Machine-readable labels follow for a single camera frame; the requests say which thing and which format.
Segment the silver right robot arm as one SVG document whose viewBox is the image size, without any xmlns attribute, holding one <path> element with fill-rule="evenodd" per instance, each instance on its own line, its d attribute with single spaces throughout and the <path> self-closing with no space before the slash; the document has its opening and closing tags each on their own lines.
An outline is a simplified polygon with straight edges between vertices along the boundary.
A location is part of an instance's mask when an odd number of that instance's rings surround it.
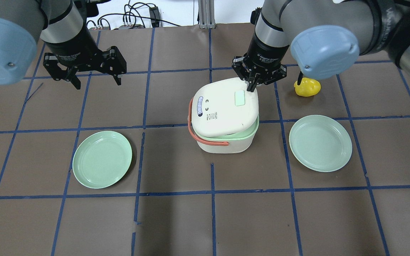
<svg viewBox="0 0 410 256">
<path fill-rule="evenodd" d="M 287 50 L 300 79 L 330 78 L 380 51 L 410 76 L 410 0 L 265 0 L 252 24 L 248 51 L 232 61 L 249 92 L 286 77 Z"/>
</svg>

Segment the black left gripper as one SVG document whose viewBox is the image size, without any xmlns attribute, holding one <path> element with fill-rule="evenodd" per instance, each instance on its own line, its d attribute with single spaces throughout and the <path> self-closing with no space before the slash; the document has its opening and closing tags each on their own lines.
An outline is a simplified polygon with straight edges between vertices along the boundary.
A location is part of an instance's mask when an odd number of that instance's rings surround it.
<svg viewBox="0 0 410 256">
<path fill-rule="evenodd" d="M 112 75 L 118 86 L 121 76 L 127 72 L 127 63 L 116 46 L 102 51 L 90 34 L 79 34 L 68 42 L 46 42 L 50 52 L 44 54 L 43 66 L 55 80 L 70 82 L 75 89 L 81 89 L 76 73 L 98 71 Z"/>
</svg>

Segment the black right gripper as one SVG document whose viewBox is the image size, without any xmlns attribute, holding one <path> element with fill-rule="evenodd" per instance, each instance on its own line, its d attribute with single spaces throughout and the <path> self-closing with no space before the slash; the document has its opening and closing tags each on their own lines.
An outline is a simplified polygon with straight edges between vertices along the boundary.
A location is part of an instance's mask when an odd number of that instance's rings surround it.
<svg viewBox="0 0 410 256">
<path fill-rule="evenodd" d="M 235 56 L 231 66 L 247 83 L 246 90 L 255 92 L 258 85 L 269 85 L 287 76 L 287 68 L 281 63 L 287 50 L 288 46 L 269 46 L 254 34 L 246 54 Z"/>
</svg>

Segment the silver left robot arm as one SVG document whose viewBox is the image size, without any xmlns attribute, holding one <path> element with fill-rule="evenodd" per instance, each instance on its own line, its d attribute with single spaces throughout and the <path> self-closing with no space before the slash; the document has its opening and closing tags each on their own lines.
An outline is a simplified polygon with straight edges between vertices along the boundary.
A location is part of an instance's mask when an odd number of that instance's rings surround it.
<svg viewBox="0 0 410 256">
<path fill-rule="evenodd" d="M 51 78 L 81 88 L 77 72 L 111 75 L 117 85 L 127 63 L 116 46 L 98 48 L 86 20 L 98 14 L 102 0 L 0 0 L 0 85 L 21 81 L 45 42 L 43 66 Z"/>
</svg>

